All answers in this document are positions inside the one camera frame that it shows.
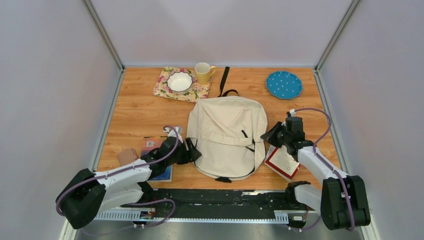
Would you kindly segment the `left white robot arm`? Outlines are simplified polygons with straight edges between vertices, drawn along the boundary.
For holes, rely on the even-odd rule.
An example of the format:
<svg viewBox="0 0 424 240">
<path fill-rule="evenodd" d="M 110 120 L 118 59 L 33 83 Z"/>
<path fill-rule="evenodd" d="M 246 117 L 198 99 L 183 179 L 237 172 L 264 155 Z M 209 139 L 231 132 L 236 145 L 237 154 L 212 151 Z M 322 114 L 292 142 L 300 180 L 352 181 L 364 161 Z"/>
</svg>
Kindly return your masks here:
<svg viewBox="0 0 424 240">
<path fill-rule="evenodd" d="M 97 214 L 116 207 L 148 207 L 154 199 L 150 180 L 169 166 L 192 163 L 201 156 L 189 138 L 182 141 L 168 136 L 159 147 L 122 167 L 104 172 L 80 170 L 56 198 L 56 211 L 74 229 L 81 229 Z"/>
</svg>

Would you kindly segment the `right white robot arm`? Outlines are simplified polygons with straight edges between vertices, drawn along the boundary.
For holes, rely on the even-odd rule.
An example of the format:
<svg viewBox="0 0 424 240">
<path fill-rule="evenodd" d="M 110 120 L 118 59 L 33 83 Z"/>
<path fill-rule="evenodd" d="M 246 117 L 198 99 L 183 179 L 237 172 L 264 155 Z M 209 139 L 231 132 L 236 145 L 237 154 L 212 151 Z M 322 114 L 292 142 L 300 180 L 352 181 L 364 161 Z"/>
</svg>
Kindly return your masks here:
<svg viewBox="0 0 424 240">
<path fill-rule="evenodd" d="M 347 174 L 325 158 L 317 145 L 306 139 L 302 118 L 289 116 L 261 138 L 293 157 L 321 183 L 321 189 L 308 181 L 289 183 L 285 203 L 290 209 L 306 205 L 316 210 L 329 230 L 353 230 L 371 223 L 364 180 Z"/>
</svg>

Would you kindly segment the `blue sunset cover book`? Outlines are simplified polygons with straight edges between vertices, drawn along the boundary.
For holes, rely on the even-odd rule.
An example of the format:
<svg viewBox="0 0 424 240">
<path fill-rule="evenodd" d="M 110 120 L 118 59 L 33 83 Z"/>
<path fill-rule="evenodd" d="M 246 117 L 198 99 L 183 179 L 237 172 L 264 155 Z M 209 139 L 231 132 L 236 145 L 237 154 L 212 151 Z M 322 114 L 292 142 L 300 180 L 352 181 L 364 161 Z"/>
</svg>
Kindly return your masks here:
<svg viewBox="0 0 424 240">
<path fill-rule="evenodd" d="M 163 143 L 164 140 L 166 140 L 167 137 L 166 136 L 149 136 L 149 137 L 144 137 L 142 142 L 141 142 L 141 150 L 140 150 L 140 155 L 146 155 L 147 153 L 149 153 L 151 150 L 155 149 L 155 148 L 159 148 L 161 146 L 161 144 Z M 150 182 L 156 183 L 156 182 L 171 182 L 172 181 L 172 170 L 173 167 L 172 166 L 168 166 L 165 170 L 164 173 L 162 173 L 159 176 L 154 177 L 153 179 L 150 180 Z"/>
</svg>

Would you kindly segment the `beige canvas backpack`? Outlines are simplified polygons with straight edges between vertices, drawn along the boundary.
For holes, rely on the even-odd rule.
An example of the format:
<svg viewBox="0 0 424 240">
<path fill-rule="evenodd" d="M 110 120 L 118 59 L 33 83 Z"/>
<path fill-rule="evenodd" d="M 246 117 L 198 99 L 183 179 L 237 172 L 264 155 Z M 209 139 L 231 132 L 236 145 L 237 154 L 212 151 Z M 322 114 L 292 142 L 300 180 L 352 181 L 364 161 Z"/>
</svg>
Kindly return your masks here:
<svg viewBox="0 0 424 240">
<path fill-rule="evenodd" d="M 220 82 L 220 94 L 198 100 L 188 116 L 187 140 L 201 154 L 194 167 L 219 182 L 231 183 L 251 176 L 266 157 L 268 120 L 256 100 L 224 90 L 230 68 Z"/>
</svg>

